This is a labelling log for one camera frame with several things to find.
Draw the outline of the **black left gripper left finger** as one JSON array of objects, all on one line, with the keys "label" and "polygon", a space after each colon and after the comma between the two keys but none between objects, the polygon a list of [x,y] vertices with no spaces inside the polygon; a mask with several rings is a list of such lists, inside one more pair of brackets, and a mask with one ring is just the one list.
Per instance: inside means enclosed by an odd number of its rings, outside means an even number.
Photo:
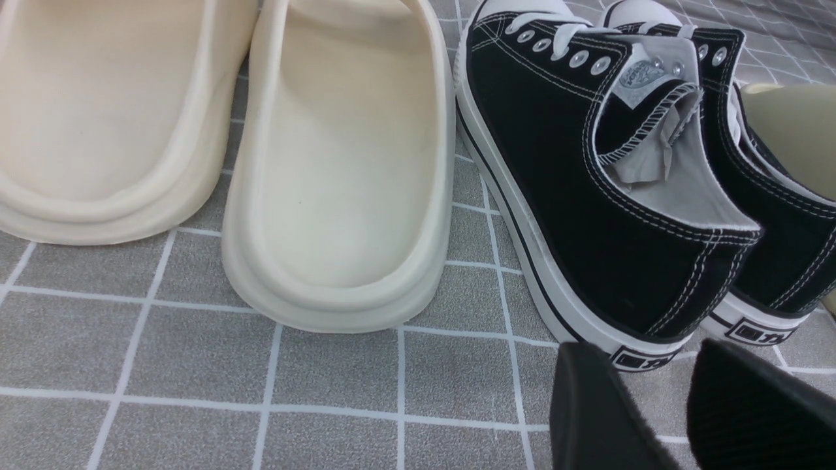
[{"label": "black left gripper left finger", "polygon": [[608,355],[589,343],[558,348],[550,405],[554,469],[678,469]]}]

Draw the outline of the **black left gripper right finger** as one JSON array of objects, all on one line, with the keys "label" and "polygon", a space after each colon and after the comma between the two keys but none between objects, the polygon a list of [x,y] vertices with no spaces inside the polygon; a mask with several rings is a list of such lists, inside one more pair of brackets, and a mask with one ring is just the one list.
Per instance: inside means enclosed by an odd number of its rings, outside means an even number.
[{"label": "black left gripper right finger", "polygon": [[687,437],[702,469],[833,469],[835,401],[740,346],[706,339]]}]

